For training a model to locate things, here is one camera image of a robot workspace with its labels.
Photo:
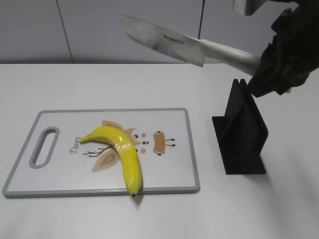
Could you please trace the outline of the black cloth-covered right gripper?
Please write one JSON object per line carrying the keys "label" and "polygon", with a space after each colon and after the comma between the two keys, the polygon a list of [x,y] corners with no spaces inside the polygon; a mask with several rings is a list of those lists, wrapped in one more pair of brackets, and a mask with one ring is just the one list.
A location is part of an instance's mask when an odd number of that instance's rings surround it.
{"label": "black cloth-covered right gripper", "polygon": [[264,50],[256,73],[248,83],[255,97],[282,95],[305,83],[319,67],[319,2],[298,0],[273,22],[272,43]]}

